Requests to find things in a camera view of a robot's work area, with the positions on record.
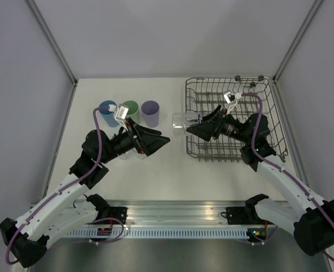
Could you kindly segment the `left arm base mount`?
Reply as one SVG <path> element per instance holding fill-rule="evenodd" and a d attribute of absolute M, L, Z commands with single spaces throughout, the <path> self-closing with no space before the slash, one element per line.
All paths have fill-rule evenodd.
<path fill-rule="evenodd" d="M 110 207 L 108 212 L 108 218 L 116 218 L 120 220 L 123 224 L 126 223 L 127 219 L 127 207 Z"/>

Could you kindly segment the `purple plastic cup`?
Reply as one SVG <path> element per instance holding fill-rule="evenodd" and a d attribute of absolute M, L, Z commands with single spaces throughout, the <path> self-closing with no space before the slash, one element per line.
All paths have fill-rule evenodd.
<path fill-rule="evenodd" d="M 145 122 L 149 128 L 155 128 L 159 124 L 160 106 L 153 100 L 145 101 L 141 106 Z"/>

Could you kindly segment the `blue plastic cup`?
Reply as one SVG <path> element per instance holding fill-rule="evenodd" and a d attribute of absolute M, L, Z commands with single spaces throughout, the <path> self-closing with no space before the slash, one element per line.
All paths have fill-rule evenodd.
<path fill-rule="evenodd" d="M 99 105 L 99 112 L 101 116 L 111 128 L 115 128 L 118 126 L 118 122 L 113 116 L 116 107 L 116 103 L 112 100 L 105 100 Z"/>

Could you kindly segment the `clear glass cup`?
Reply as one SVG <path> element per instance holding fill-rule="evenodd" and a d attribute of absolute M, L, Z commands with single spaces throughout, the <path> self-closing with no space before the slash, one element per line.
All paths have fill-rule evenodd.
<path fill-rule="evenodd" d="M 118 156 L 118 158 L 121 159 L 121 160 L 127 160 L 129 157 L 130 157 L 130 152 L 125 152 L 125 153 L 120 154 Z"/>
<path fill-rule="evenodd" d="M 187 128 L 202 122 L 203 115 L 200 112 L 174 113 L 172 116 L 173 133 L 175 137 L 189 135 Z"/>
<path fill-rule="evenodd" d="M 137 156 L 137 158 L 140 159 L 140 160 L 144 160 L 144 159 L 147 158 L 146 154 L 140 154 L 140 153 L 138 153 L 138 152 L 136 153 L 136 156 Z"/>

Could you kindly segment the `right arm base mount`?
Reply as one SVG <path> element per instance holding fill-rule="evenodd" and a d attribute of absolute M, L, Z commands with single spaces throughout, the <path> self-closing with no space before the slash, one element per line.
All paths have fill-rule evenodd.
<path fill-rule="evenodd" d="M 247 226 L 272 226 L 273 223 L 260 219 L 249 212 L 243 206 L 226 207 L 224 211 L 220 212 L 220 216 L 225 218 L 228 225 L 247 225 Z"/>

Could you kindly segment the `green plastic cup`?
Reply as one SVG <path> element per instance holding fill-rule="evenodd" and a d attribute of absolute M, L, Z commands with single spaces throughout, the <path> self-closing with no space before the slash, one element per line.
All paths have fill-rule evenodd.
<path fill-rule="evenodd" d="M 129 109 L 126 117 L 130 117 L 135 123 L 140 124 L 138 103 L 133 100 L 128 100 L 123 102 L 122 104 Z"/>

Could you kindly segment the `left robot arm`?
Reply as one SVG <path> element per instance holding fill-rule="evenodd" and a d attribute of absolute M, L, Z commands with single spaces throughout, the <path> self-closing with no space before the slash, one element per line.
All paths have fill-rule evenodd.
<path fill-rule="evenodd" d="M 8 264 L 31 267 L 72 230 L 112 221 L 110 204 L 98 194 L 89 195 L 73 210 L 68 207 L 104 178 L 109 172 L 106 163 L 132 149 L 151 156 L 170 142 L 160 131 L 140 126 L 130 118 L 125 125 L 126 130 L 113 138 L 108 138 L 99 127 L 90 131 L 82 144 L 81 156 L 63 181 L 24 215 L 0 223 Z"/>

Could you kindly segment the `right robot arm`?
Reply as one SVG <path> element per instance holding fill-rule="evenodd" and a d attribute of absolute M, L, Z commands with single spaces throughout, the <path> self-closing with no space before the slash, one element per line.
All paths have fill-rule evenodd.
<path fill-rule="evenodd" d="M 252 197 L 244 210 L 249 223 L 266 220 L 281 227 L 309 256 L 334 245 L 334 200 L 327 201 L 311 190 L 277 156 L 267 141 L 270 130 L 265 115 L 254 113 L 241 123 L 218 106 L 207 116 L 186 116 L 184 130 L 207 142 L 220 135 L 242 142 L 244 163 L 269 181 L 290 204 L 289 208 L 283 207 L 264 194 Z"/>

